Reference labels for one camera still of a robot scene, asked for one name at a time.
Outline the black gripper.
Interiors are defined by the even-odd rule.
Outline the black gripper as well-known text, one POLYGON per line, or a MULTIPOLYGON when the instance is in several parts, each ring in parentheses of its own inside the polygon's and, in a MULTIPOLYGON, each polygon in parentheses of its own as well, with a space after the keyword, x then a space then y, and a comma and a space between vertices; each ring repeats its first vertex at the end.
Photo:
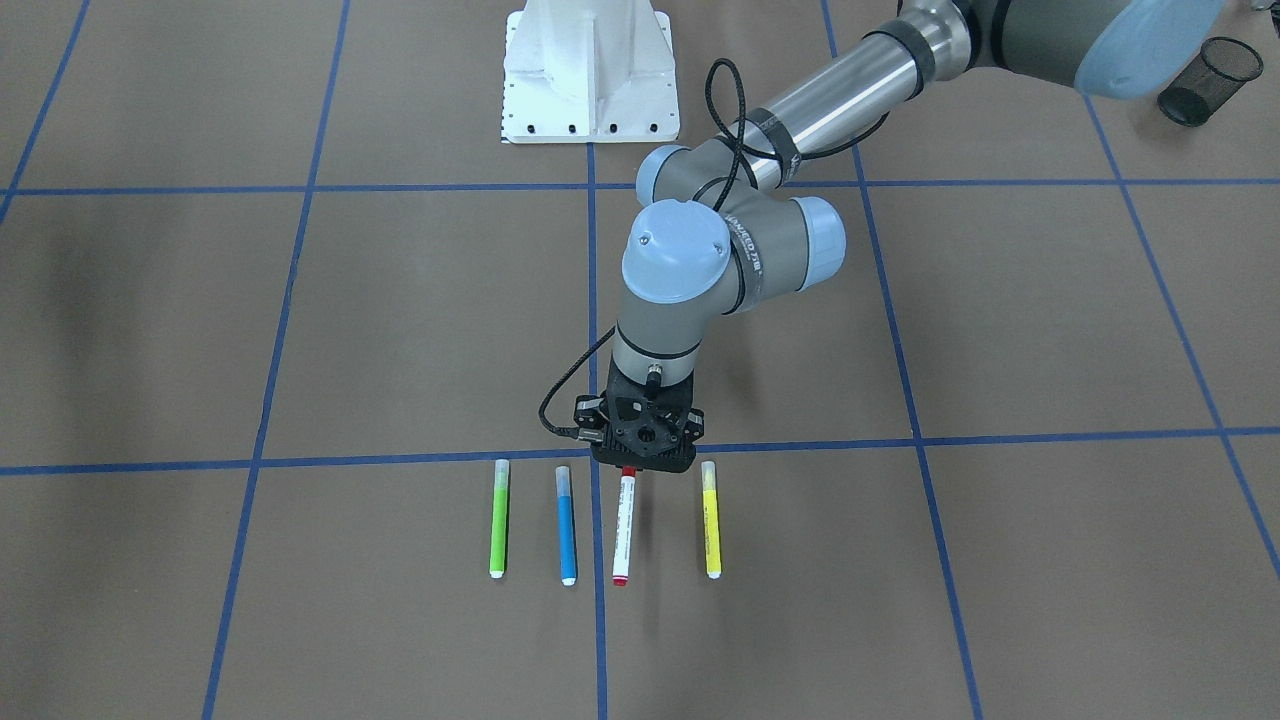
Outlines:
POLYGON ((705 434, 705 414, 694 406, 694 377, 673 386, 635 383, 611 365, 605 391, 575 398, 576 438, 600 465, 684 473, 705 434))

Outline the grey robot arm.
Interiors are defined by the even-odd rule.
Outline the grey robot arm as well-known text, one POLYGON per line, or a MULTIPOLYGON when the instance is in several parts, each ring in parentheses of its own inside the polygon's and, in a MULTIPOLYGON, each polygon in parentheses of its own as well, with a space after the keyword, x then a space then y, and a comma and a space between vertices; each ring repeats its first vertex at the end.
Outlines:
POLYGON ((620 469, 686 471, 704 436, 694 372, 717 316, 808 290, 844 265, 823 199, 780 200, 809 161, 845 152, 931 85, 974 68, 1132 99, 1171 79, 1220 1, 901 1, 897 15, 774 100, 716 120, 695 149, 652 151, 621 260, 604 389, 556 433, 620 469))

